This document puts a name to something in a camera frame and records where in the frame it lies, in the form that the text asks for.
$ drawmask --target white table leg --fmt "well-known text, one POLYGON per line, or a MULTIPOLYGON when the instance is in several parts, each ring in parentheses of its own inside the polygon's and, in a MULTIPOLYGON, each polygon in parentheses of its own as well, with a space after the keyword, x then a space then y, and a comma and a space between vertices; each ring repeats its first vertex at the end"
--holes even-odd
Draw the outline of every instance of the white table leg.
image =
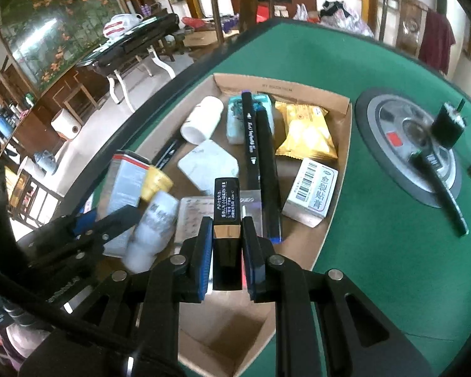
POLYGON ((117 95, 115 95, 115 79, 111 76, 107 76, 106 79, 110 82, 110 96, 113 101, 118 105, 121 101, 118 100, 117 95))
POLYGON ((115 73, 118 81, 121 83, 122 91, 124 92, 124 99, 125 99, 127 105, 129 106, 129 109, 131 109, 131 112, 134 112, 134 108, 132 107, 131 102, 129 101, 129 95, 127 94, 126 83, 124 82, 124 80, 121 76, 121 73, 117 69, 114 71, 114 73, 115 73))
POLYGON ((139 55, 136 55, 136 59, 138 60, 138 62, 140 63, 140 65, 143 65, 143 66, 144 66, 144 68, 147 70, 149 76, 153 76, 153 75, 154 75, 154 74, 152 74, 152 71, 150 70, 150 68, 148 67, 148 65, 143 62, 142 57, 140 57, 139 55))
POLYGON ((152 55, 152 61, 154 62, 154 64, 161 67, 162 69, 165 69, 168 72, 171 79, 173 79, 176 76, 173 68, 171 68, 168 64, 166 64, 165 62, 162 62, 159 59, 159 56, 157 55, 157 52, 155 52, 155 49, 153 46, 150 46, 147 49, 148 49, 148 53, 152 55))

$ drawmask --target barcode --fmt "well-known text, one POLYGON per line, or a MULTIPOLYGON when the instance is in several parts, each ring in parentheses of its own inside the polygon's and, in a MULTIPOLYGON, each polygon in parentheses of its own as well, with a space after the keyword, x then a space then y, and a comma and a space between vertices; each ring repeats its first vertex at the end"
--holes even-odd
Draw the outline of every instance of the barcode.
POLYGON ((316 165, 309 163, 307 170, 305 170, 302 182, 300 183, 300 187, 298 187, 297 200, 305 201, 307 199, 315 172, 316 165))

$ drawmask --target red sticker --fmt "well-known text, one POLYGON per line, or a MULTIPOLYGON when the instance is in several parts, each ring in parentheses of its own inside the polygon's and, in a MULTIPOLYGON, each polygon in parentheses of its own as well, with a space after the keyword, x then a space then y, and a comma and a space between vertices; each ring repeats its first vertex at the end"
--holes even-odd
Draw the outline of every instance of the red sticker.
POLYGON ((396 132, 389 132, 386 134, 386 136, 394 147, 403 146, 403 142, 401 141, 396 132))

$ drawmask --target green table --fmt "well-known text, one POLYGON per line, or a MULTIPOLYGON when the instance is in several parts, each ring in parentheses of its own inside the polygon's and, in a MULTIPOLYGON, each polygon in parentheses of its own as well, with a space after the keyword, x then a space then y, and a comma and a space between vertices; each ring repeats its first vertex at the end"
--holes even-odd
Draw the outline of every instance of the green table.
MULTIPOLYGON (((439 75, 378 44, 290 21, 262 28, 214 68, 209 61, 202 65, 206 75, 294 81, 347 96, 353 104, 370 87, 403 92, 431 114, 443 102, 458 103, 463 97, 439 75)), ((139 132, 128 138, 126 147, 135 150, 192 87, 162 107, 153 122, 135 129, 139 132)), ((471 123, 470 102, 463 115, 471 123)), ((442 210, 415 201, 381 169, 353 123, 342 194, 314 267, 347 274, 424 354, 436 375, 471 333, 471 179, 464 169, 457 201, 470 227, 462 239, 442 210)), ((274 353, 272 340, 244 376, 273 376, 274 353)))

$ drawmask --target metal screw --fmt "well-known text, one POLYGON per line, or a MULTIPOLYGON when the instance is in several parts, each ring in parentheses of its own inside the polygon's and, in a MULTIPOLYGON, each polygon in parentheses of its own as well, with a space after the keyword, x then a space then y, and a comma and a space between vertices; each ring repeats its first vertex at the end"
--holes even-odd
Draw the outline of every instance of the metal screw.
POLYGON ((171 258, 169 258, 169 260, 173 265, 183 265, 187 261, 187 258, 185 258, 183 255, 177 254, 173 255, 171 258))
POLYGON ((338 269, 330 269, 328 271, 328 276, 334 281, 340 281, 344 277, 344 273, 338 269))
POLYGON ((115 271, 115 272, 111 275, 111 278, 112 278, 115 282, 121 282, 121 281, 123 281, 124 279, 127 278, 127 272, 126 272, 126 271, 123 271, 122 269, 119 269, 118 271, 115 271))
POLYGON ((272 265, 282 265, 284 263, 284 258, 280 255, 272 255, 270 258, 269 258, 269 262, 272 264, 272 265))

